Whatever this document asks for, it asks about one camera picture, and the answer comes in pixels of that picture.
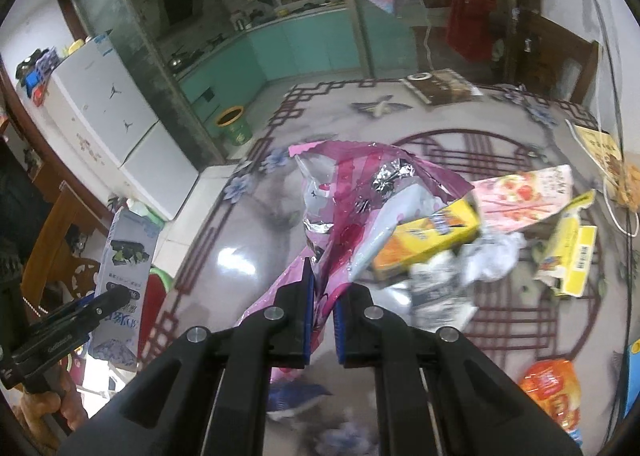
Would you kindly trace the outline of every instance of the red jacket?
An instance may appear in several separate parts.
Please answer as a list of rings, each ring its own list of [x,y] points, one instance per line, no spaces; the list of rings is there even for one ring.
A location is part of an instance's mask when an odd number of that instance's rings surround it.
[[[451,0],[447,44],[468,61],[491,60],[489,13],[496,0]]]

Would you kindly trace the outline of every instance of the pink snack box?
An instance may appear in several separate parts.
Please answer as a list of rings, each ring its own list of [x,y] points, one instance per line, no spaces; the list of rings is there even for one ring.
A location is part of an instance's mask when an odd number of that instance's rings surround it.
[[[508,233],[559,213],[571,201],[571,167],[559,165],[473,182],[482,224]]]

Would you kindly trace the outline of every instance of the pink plastic bag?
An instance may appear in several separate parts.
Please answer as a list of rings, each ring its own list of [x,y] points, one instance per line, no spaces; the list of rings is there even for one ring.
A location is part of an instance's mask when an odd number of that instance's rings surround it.
[[[384,144],[316,142],[293,146],[289,153],[305,179],[308,247],[238,323],[271,306],[281,286],[299,281],[309,257],[316,276],[314,350],[336,300],[369,266],[396,225],[433,214],[473,186],[449,169]],[[272,380],[279,376],[276,370]]]

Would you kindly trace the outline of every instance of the green trash bin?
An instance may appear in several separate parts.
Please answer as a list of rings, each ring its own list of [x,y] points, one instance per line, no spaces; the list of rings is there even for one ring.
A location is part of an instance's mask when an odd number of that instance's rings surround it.
[[[216,119],[216,125],[234,146],[242,146],[253,136],[244,118],[244,106],[233,106],[225,110]]]

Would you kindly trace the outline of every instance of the white refrigerator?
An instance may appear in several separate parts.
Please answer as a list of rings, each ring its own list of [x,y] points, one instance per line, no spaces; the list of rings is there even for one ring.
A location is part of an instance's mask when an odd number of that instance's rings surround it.
[[[158,121],[106,35],[53,71],[44,108],[114,194],[144,202],[165,220],[175,218],[198,172]]]

